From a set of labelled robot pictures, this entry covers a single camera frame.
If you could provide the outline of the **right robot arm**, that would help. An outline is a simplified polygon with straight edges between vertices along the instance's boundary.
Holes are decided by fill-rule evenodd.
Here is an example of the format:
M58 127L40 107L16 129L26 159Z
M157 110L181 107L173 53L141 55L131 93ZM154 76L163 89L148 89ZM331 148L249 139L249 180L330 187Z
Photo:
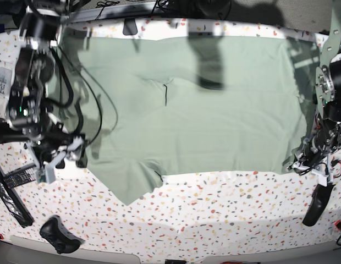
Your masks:
M14 69L14 81L5 108L8 132L1 142L24 141L36 166L38 183L56 181L55 169L64 160L85 165L87 141L82 133L84 124L80 101L74 100L72 85L55 48L59 46L64 26L70 22L77 5L73 1L26 1L26 13L20 24L19 36L25 42ZM46 94L47 84L55 72L65 82L68 98L59 102ZM53 115L53 108L74 106L78 124L72 132Z

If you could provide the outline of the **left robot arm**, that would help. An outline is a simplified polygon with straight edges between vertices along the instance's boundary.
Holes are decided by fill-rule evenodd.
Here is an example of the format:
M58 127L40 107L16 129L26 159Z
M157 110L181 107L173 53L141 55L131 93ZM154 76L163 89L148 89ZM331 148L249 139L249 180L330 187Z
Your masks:
M104 92L106 130L89 168L109 174L316 172L341 147L341 1L318 36L228 21L141 19L137 38L67 39Z

